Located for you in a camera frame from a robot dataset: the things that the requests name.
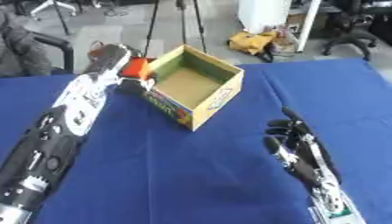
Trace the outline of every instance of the red object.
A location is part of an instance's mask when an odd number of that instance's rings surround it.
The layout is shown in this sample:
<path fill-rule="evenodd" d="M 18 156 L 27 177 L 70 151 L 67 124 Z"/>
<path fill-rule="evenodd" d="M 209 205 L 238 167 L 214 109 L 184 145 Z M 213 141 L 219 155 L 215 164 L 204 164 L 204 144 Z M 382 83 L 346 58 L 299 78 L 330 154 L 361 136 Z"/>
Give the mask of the red object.
<path fill-rule="evenodd" d="M 148 65 L 149 62 L 145 58 L 132 58 L 129 62 L 129 66 L 126 66 L 122 70 L 122 75 L 125 77 L 134 77 L 146 80 L 150 74 Z"/>

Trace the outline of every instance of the colorful box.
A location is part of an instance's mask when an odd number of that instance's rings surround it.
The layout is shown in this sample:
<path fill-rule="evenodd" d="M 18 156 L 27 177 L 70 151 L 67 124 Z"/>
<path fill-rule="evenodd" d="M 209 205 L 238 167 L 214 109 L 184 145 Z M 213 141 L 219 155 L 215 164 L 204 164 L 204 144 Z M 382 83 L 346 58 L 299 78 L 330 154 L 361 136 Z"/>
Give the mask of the colorful box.
<path fill-rule="evenodd" d="M 243 70 L 189 45 L 149 64 L 157 85 L 143 97 L 195 131 L 242 88 Z"/>

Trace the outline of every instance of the blue fabric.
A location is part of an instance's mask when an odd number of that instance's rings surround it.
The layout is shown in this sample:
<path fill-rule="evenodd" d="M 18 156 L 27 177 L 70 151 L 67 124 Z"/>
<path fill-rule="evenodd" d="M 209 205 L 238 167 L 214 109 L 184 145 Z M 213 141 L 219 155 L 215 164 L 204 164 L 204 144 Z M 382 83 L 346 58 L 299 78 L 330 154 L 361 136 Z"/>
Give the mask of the blue fabric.
<path fill-rule="evenodd" d="M 305 189 L 262 146 L 282 104 L 320 135 L 368 223 L 390 223 L 391 90 L 379 75 L 360 60 L 243 68 L 243 90 L 195 133 L 110 96 L 37 223 L 311 223 Z M 71 79 L 0 80 L 0 159 Z"/>
<path fill-rule="evenodd" d="M 392 223 L 392 89 L 361 59 L 270 65 L 265 77 L 330 152 L 367 223 Z"/>

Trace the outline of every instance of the gray floor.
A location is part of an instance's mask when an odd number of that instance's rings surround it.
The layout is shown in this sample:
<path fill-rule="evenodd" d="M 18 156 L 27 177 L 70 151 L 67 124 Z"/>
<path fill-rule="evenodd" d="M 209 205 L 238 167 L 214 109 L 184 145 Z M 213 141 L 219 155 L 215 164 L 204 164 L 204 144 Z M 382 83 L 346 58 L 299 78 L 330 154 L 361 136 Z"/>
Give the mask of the gray floor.
<path fill-rule="evenodd" d="M 226 40 L 241 29 L 237 19 L 237 0 L 200 0 L 200 10 L 203 24 L 206 28 L 206 44 L 208 52 L 232 64 L 260 63 L 260 60 L 244 55 L 240 52 L 229 50 Z M 105 17 L 106 10 L 84 7 L 85 12 L 76 17 L 66 15 L 72 36 L 67 37 L 72 41 L 75 49 L 75 68 L 80 71 L 88 63 L 86 52 L 91 43 L 102 41 L 104 43 L 124 43 L 135 48 L 144 49 L 145 37 L 149 28 L 152 5 L 133 5 L 119 7 L 116 10 L 127 12 L 122 17 Z M 38 14 L 42 20 L 37 22 L 29 17 L 20 17 L 20 23 L 26 28 L 64 38 L 64 32 L 54 9 L 48 9 Z M 188 4 L 186 11 L 187 33 L 189 44 L 201 49 L 196 16 Z M 340 45 L 333 48 L 332 56 L 320 55 L 320 47 L 324 41 L 310 40 L 303 53 L 294 58 L 285 60 L 327 60 L 337 58 L 360 57 L 358 49 L 350 45 Z M 180 14 L 175 7 L 175 0 L 161 0 L 156 28 L 153 33 L 149 56 L 158 57 L 163 53 L 181 44 Z M 62 58 L 57 50 L 47 49 L 54 65 L 60 66 Z M 392 82 L 392 48 L 382 42 L 371 49 L 373 59 L 371 64 L 387 80 Z"/>

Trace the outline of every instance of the office chair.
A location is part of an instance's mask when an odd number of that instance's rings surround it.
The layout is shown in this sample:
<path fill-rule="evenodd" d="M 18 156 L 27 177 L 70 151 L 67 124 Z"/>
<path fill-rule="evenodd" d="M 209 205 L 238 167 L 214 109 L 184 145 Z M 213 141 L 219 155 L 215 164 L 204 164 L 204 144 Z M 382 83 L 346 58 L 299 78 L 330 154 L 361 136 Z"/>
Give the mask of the office chair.
<path fill-rule="evenodd" d="M 63 67 L 54 67 L 52 69 L 52 74 L 74 73 L 74 49 L 69 41 L 35 31 L 32 35 L 39 43 L 56 47 L 61 50 L 63 54 Z"/>
<path fill-rule="evenodd" d="M 335 5 L 343 11 L 340 14 L 332 15 L 326 28 L 334 32 L 334 38 L 325 45 L 323 54 L 331 55 L 331 49 L 336 45 L 353 44 L 363 52 L 363 59 L 370 60 L 369 47 L 375 47 L 377 37 L 364 31 L 364 27 L 369 27 L 374 14 L 380 12 L 380 2 L 375 0 L 337 0 Z"/>
<path fill-rule="evenodd" d="M 79 10 L 81 11 L 81 2 L 79 0 L 76 1 L 76 3 L 79 6 Z M 32 10 L 30 12 L 30 16 L 36 20 L 39 20 L 39 17 L 37 17 L 37 13 L 39 13 L 40 11 L 45 10 L 46 8 L 50 7 L 50 6 L 54 6 L 56 7 L 57 4 L 59 7 L 62 7 L 64 9 L 68 9 L 71 11 L 71 16 L 76 16 L 76 8 L 69 4 L 69 3 L 62 3 L 56 0 L 45 0 L 41 5 L 39 5 L 37 8 L 35 8 L 34 10 Z"/>

